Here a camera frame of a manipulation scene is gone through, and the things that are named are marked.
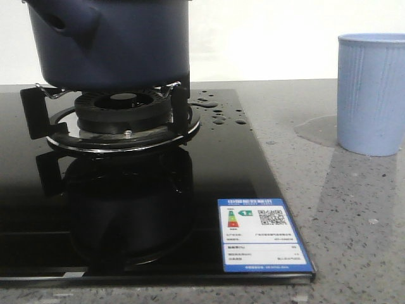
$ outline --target white wall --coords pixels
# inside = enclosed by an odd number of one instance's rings
[[[0,0],[0,84],[41,82],[20,0]],[[193,81],[337,76],[337,36],[405,32],[405,0],[193,0]]]

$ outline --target burner ring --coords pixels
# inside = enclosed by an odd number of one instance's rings
[[[88,92],[75,100],[80,128],[102,134],[151,129],[167,123],[171,100],[152,89]]]

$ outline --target burner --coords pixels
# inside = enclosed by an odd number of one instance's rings
[[[83,153],[122,153],[128,151],[145,151],[172,144],[189,141],[199,129],[199,114],[189,108],[189,127],[187,135],[177,134],[168,122],[153,129],[132,132],[126,130],[121,134],[100,134],[81,130],[77,113],[70,108],[51,117],[51,124],[66,123],[67,132],[56,132],[47,136],[51,146],[68,151]]]
[[[170,117],[170,97],[145,89],[122,93],[85,93],[75,101],[82,130],[102,134],[145,131],[165,124]]]

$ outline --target black glass cooktop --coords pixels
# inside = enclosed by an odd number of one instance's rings
[[[48,100],[49,114],[74,97]],[[94,159],[31,140],[20,92],[1,93],[2,284],[308,282],[224,272],[217,200],[282,195],[236,93],[192,91],[190,102],[201,128],[186,146]]]

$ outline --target energy label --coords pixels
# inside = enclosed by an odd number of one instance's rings
[[[219,199],[225,272],[312,272],[282,199]]]

